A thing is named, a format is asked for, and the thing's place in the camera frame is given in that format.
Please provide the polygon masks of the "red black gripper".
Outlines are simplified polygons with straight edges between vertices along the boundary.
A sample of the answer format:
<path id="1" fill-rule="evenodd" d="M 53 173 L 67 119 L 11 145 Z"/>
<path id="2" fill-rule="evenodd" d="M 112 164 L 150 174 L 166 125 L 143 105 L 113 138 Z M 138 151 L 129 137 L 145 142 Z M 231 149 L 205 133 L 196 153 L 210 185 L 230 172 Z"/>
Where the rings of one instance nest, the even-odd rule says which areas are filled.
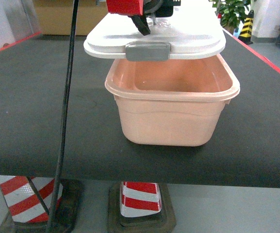
<path id="1" fill-rule="evenodd" d="M 170 17 L 175 6 L 181 6 L 180 0 L 107 0 L 107 10 L 111 14 L 131 16 L 132 22 L 143 35 L 149 35 L 150 29 L 146 15 Z"/>

